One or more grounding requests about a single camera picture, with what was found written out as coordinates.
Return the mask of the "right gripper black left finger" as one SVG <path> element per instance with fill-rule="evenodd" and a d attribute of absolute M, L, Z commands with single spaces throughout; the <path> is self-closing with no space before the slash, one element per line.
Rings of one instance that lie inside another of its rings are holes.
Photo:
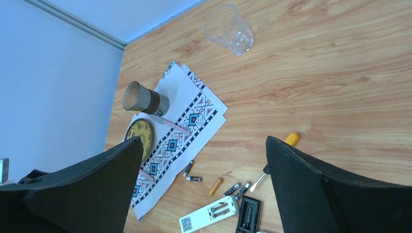
<path fill-rule="evenodd" d="M 33 170 L 0 188 L 3 233 L 121 233 L 143 144 L 138 136 L 62 170 Z"/>

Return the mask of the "black remote control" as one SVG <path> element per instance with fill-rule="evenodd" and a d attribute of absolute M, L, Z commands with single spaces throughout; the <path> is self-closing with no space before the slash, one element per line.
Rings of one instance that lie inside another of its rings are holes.
<path fill-rule="evenodd" d="M 257 233 L 262 201 L 243 196 L 235 233 Z"/>

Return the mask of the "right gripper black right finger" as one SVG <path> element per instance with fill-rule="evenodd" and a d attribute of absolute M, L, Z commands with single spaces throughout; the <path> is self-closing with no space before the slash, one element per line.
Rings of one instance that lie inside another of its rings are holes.
<path fill-rule="evenodd" d="M 364 177 L 295 147 L 273 187 L 286 233 L 409 233 L 412 188 Z"/>

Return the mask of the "white slim remote control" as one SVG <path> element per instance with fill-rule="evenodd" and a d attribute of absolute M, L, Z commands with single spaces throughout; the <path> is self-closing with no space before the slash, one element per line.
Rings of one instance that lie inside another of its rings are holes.
<path fill-rule="evenodd" d="M 182 233 L 192 233 L 211 224 L 235 216 L 240 208 L 235 196 L 225 196 L 179 219 Z"/>

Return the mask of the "yellow handled screwdriver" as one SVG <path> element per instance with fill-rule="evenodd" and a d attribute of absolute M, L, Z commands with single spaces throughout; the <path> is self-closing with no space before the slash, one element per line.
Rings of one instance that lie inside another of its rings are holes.
<path fill-rule="evenodd" d="M 266 139 L 266 157 L 268 163 L 263 168 L 263 174 L 259 179 L 250 187 L 250 191 L 254 192 L 258 184 L 267 175 L 272 176 L 272 181 L 275 180 L 275 176 L 280 174 L 282 168 L 282 159 L 290 152 L 290 149 L 295 146 L 299 140 L 298 133 L 290 133 L 285 140 L 280 140 L 274 136 L 268 136 Z"/>

